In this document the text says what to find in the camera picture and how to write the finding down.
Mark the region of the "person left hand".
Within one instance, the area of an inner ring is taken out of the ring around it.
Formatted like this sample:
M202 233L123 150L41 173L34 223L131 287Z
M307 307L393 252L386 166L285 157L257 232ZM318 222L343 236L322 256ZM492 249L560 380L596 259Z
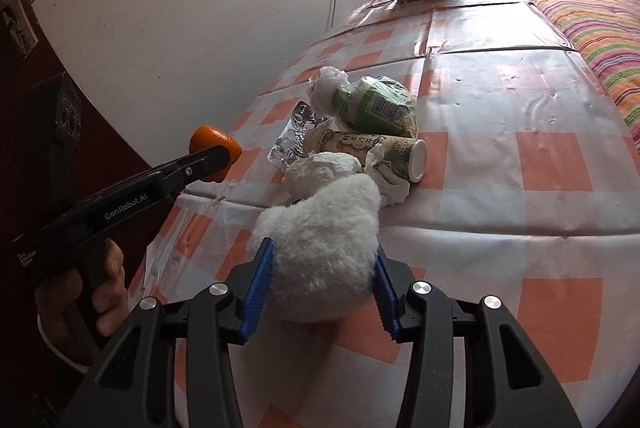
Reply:
M70 270L35 292L42 336L78 365L90 365L99 345L128 315L124 255L112 240L98 253L102 268L89 278Z

